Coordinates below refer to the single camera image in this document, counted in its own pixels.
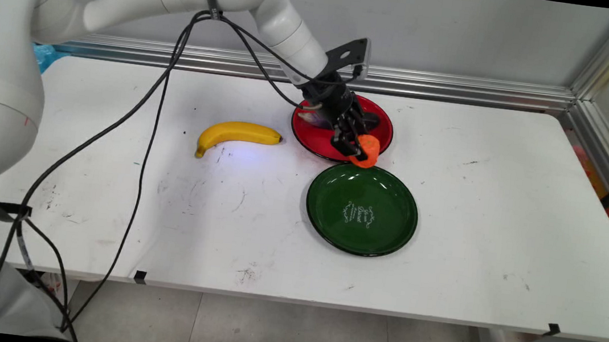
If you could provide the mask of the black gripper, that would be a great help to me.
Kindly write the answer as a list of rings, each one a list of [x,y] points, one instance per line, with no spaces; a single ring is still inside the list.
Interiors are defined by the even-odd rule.
[[[371,132],[373,114],[359,106],[357,96],[341,76],[329,72],[319,82],[309,81],[300,90],[314,110],[299,109],[296,115],[310,125],[334,127],[333,148],[348,160],[368,160],[358,137]]]

